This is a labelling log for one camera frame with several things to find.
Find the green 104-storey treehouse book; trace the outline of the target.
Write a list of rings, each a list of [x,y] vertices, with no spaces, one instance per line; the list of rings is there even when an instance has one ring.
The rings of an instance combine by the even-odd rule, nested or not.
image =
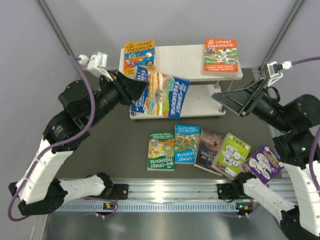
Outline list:
[[[148,171],[175,170],[175,133],[152,131],[148,139]]]

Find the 130-storey treehouse book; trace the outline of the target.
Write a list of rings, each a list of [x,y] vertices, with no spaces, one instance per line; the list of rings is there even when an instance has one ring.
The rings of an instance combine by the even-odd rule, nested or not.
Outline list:
[[[123,74],[132,77],[135,68],[141,66],[148,70],[156,70],[155,40],[127,42],[124,45]]]

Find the blue 91-storey treehouse book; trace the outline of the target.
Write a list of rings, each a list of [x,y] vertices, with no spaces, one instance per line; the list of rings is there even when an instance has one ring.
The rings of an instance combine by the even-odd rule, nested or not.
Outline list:
[[[138,66],[135,80],[148,86],[130,107],[130,112],[178,120],[191,82],[182,77],[168,75]]]

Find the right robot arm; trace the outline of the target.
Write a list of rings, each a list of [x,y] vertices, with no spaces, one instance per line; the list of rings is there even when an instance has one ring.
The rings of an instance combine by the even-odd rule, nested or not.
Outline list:
[[[273,138],[274,148],[288,172],[296,203],[267,187],[250,172],[238,174],[231,186],[238,198],[256,200],[275,218],[289,240],[317,240],[320,237],[320,146],[311,128],[320,124],[320,101],[304,94],[286,105],[268,93],[266,79],[244,88],[218,92],[212,98],[233,113],[253,114],[280,131]]]

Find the orange 78-storey treehouse book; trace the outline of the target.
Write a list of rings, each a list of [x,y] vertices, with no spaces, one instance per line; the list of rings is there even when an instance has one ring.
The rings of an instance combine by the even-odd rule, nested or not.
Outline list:
[[[239,75],[237,41],[226,38],[206,38],[203,47],[201,73],[204,76],[234,79]]]

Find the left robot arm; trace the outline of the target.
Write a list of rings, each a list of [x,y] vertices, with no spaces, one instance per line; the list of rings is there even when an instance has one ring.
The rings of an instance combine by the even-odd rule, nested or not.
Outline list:
[[[90,128],[116,105],[136,102],[149,83],[111,70],[99,77],[99,85],[95,91],[82,78],[71,82],[58,96],[63,110],[48,122],[38,152],[23,178],[8,186],[13,199],[20,199],[17,207],[22,219],[50,214],[75,199],[112,198],[114,183],[104,172],[75,180],[56,178],[65,160],[90,136]]]

